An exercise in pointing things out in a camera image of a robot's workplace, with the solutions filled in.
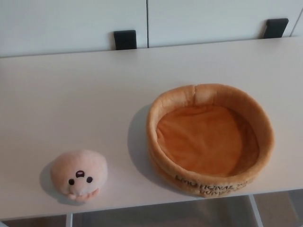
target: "floor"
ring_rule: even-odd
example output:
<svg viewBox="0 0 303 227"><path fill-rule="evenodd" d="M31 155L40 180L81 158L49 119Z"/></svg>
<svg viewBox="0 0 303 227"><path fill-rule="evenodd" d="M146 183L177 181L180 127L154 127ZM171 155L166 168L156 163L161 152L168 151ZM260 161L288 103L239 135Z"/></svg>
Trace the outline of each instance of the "floor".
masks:
<svg viewBox="0 0 303 227"><path fill-rule="evenodd" d="M303 190L255 196L264 227L300 227ZM255 227L247 196L74 215L74 227ZM9 227L64 227L65 216L4 222Z"/></svg>

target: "table surface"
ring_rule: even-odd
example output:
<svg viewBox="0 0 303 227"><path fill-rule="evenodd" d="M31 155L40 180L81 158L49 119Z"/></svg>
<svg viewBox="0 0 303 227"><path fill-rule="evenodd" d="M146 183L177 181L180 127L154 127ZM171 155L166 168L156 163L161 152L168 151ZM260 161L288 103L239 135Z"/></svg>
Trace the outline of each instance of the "table surface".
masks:
<svg viewBox="0 0 303 227"><path fill-rule="evenodd" d="M303 188L303 38L0 59L0 219L199 199L167 186L146 151L151 102L174 87L223 83L257 99L276 147L250 185L231 196ZM71 149L108 161L94 201L59 196L49 164Z"/></svg>

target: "plush face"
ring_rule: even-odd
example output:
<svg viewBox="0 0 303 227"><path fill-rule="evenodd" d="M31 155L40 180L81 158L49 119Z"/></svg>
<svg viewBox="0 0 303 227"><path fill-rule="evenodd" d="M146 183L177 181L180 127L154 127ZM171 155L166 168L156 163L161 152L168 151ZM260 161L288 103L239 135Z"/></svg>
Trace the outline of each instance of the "plush face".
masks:
<svg viewBox="0 0 303 227"><path fill-rule="evenodd" d="M70 151L54 161L51 179L55 188L70 199L88 201L104 185L107 179L107 163L95 151Z"/></svg>

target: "plush bowl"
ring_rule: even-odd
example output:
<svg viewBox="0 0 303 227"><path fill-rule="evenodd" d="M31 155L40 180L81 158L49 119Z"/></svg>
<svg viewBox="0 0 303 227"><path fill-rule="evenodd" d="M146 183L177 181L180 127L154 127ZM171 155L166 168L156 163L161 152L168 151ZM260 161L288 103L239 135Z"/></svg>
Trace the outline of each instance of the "plush bowl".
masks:
<svg viewBox="0 0 303 227"><path fill-rule="evenodd" d="M156 171L179 189L219 197L250 183L269 161L274 133L248 94L221 84L160 95L147 118Z"/></svg>
<svg viewBox="0 0 303 227"><path fill-rule="evenodd" d="M51 167L55 188L75 201L96 197L107 180L107 162L98 152L75 150L61 154Z"/></svg>

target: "white cabinet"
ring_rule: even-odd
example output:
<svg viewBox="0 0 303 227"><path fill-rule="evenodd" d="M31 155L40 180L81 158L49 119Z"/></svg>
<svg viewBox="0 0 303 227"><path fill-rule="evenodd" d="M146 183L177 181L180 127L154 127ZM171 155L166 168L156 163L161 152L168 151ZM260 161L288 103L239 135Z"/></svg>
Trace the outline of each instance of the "white cabinet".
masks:
<svg viewBox="0 0 303 227"><path fill-rule="evenodd" d="M110 50L128 29L147 46L145 0L0 0L0 57Z"/></svg>
<svg viewBox="0 0 303 227"><path fill-rule="evenodd" d="M302 7L302 0L149 0L149 44L255 39L263 35L267 19L285 17L284 36L289 36Z"/></svg>
<svg viewBox="0 0 303 227"><path fill-rule="evenodd" d="M295 25L292 36L303 36L303 16L302 16L302 14L300 15L298 22Z"/></svg>

